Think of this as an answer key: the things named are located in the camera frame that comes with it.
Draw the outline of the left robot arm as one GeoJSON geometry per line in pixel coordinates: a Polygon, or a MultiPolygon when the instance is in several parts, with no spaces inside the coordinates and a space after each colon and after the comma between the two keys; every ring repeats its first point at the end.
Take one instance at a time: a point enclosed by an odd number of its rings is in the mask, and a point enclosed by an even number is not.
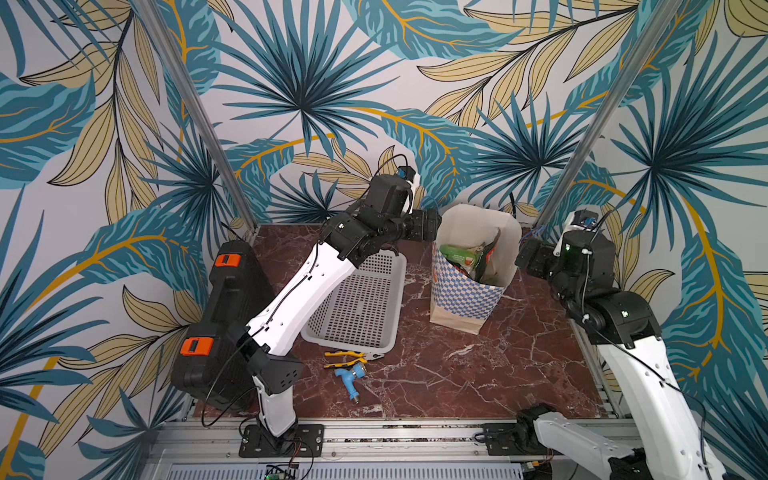
{"type": "Polygon", "coordinates": [[[293,385],[303,364],[291,355],[295,339],[330,293],[385,246],[432,242],[441,217],[414,207],[416,173],[371,178],[361,198],[330,218],[311,253],[275,299],[247,323],[244,358],[258,393],[259,422],[274,440],[297,423],[293,385]]]}

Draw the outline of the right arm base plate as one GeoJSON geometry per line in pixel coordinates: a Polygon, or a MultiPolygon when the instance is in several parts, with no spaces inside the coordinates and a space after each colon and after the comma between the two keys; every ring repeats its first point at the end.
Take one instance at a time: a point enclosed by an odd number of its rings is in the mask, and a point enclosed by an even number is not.
{"type": "Polygon", "coordinates": [[[530,428],[525,423],[486,423],[479,441],[489,456],[531,455],[530,428]]]}

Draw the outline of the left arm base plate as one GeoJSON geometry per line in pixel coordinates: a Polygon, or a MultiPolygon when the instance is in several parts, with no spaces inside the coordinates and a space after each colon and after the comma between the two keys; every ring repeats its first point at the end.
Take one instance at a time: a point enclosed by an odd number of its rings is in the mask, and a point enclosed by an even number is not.
{"type": "Polygon", "coordinates": [[[280,437],[254,423],[241,431],[240,458],[318,458],[322,455],[325,426],[297,424],[280,437]]]}

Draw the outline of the checkered paper bag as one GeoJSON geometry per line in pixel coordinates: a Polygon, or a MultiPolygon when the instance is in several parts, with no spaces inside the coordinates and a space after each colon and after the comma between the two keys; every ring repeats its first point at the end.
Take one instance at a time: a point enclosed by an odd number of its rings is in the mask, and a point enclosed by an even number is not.
{"type": "Polygon", "coordinates": [[[445,211],[432,247],[430,322],[478,334],[514,279],[522,227],[510,213],[458,204],[445,211]],[[501,236],[478,283],[473,275],[451,265],[440,253],[443,244],[483,246],[501,236]]]}

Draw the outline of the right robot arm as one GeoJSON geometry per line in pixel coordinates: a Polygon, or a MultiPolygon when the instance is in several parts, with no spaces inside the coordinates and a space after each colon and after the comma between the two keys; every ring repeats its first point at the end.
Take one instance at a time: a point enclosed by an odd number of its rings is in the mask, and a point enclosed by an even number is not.
{"type": "Polygon", "coordinates": [[[660,325],[638,293],[614,284],[615,246],[596,230],[572,230],[557,244],[528,240],[517,266],[545,280],[567,316],[606,361],[629,406],[641,444],[618,444],[548,411],[533,421],[538,443],[599,479],[725,479],[674,378],[660,325]]]}

